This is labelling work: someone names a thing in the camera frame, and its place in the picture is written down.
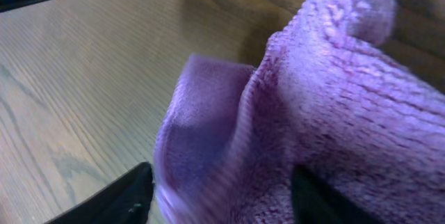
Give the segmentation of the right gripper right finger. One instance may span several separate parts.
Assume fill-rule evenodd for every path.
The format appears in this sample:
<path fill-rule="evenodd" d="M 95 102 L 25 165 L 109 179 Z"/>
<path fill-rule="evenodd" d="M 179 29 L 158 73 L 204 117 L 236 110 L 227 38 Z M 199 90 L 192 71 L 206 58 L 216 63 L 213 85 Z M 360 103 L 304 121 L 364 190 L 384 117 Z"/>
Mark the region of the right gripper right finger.
<path fill-rule="evenodd" d="M 293 169 L 291 201 L 298 224 L 381 224 L 304 166 Z"/>

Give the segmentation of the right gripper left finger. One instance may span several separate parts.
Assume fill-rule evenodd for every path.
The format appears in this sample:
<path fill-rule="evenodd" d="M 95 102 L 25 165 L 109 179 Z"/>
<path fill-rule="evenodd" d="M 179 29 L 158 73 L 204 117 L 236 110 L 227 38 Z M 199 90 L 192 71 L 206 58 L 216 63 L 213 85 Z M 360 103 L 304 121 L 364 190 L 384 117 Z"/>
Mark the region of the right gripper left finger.
<path fill-rule="evenodd" d="M 47 224 L 146 224 L 153 194 L 152 167 L 142 162 Z"/>

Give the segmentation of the purple microfiber cloth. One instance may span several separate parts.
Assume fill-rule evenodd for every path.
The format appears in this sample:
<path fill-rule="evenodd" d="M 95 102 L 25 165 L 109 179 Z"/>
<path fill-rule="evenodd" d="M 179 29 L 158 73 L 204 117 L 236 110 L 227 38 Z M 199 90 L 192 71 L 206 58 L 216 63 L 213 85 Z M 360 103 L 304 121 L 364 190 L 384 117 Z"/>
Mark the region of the purple microfiber cloth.
<path fill-rule="evenodd" d="M 444 95 L 379 49 L 394 0 L 305 0 L 258 67 L 191 56 L 154 151 L 169 223 L 296 223 L 304 166 L 381 223 L 444 222 Z"/>

